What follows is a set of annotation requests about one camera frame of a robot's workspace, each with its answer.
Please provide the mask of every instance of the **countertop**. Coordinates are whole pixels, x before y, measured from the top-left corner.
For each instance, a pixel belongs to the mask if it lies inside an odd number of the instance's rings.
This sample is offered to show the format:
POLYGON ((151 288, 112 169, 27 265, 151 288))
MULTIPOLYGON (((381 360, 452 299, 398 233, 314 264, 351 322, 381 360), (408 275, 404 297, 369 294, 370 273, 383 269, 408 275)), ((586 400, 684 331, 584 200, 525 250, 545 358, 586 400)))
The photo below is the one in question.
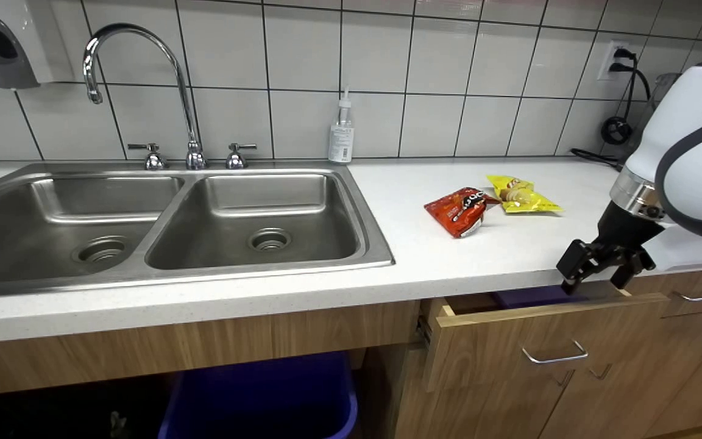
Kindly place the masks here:
MULTIPOLYGON (((395 265, 7 294, 0 297, 0 340, 559 284, 559 255, 571 238, 596 238, 618 178, 602 162, 511 159, 370 160, 353 162, 351 173, 395 265), (563 212, 507 216, 493 206, 475 233, 452 238, 424 212, 424 203, 463 186, 489 188, 490 173, 534 181, 563 212)), ((668 227, 648 249, 660 270, 702 269, 702 238, 680 227, 668 227)))

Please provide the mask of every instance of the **white tile wall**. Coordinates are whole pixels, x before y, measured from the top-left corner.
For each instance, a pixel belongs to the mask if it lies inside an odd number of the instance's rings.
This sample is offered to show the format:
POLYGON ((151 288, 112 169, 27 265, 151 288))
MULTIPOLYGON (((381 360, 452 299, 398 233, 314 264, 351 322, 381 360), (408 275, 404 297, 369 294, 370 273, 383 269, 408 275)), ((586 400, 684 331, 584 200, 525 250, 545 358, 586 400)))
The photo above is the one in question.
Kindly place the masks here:
POLYGON ((166 58, 145 38, 102 49, 110 98, 83 95, 88 26, 136 22, 186 62, 205 149, 323 159, 342 87, 356 155, 550 155, 592 143, 626 75, 597 78, 610 40, 648 75, 702 60, 697 0, 55 0, 73 80, 0 90, 0 159, 184 159, 186 121, 166 58))

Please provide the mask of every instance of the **double sink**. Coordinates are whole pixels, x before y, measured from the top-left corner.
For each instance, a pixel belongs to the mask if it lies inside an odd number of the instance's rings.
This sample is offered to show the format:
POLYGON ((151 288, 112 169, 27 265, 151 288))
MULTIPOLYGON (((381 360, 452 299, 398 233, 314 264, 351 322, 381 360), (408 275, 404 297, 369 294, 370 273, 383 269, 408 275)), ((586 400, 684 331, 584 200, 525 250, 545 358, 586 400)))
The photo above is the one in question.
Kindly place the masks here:
POLYGON ((345 165, 27 165, 0 181, 0 294, 386 264, 345 165))

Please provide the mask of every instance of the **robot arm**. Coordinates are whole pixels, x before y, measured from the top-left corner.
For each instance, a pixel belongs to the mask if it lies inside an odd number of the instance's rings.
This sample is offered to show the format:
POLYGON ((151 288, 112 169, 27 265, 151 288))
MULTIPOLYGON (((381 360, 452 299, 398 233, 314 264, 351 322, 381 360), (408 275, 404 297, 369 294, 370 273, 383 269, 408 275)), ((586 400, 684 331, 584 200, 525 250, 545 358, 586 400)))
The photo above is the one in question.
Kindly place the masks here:
POLYGON ((563 288, 610 265, 620 265, 612 283, 621 288, 653 269, 643 243, 664 228, 664 214, 702 236, 702 62, 671 87, 646 123, 597 221, 597 238, 576 238, 559 260, 563 288))

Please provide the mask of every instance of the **wall outlet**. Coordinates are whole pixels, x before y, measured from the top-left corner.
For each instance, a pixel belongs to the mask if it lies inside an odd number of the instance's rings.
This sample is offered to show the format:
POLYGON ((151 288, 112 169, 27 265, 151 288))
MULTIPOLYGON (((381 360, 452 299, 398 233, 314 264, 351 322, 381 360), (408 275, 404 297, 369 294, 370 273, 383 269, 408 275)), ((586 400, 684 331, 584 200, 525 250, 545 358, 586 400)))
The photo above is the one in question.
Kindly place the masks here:
POLYGON ((610 43, 606 45, 602 58, 601 58, 597 78, 612 78, 610 69, 612 69, 612 62, 614 62, 618 49, 630 49, 630 50, 634 50, 634 49, 632 49, 630 43, 624 43, 624 40, 610 40, 610 43))

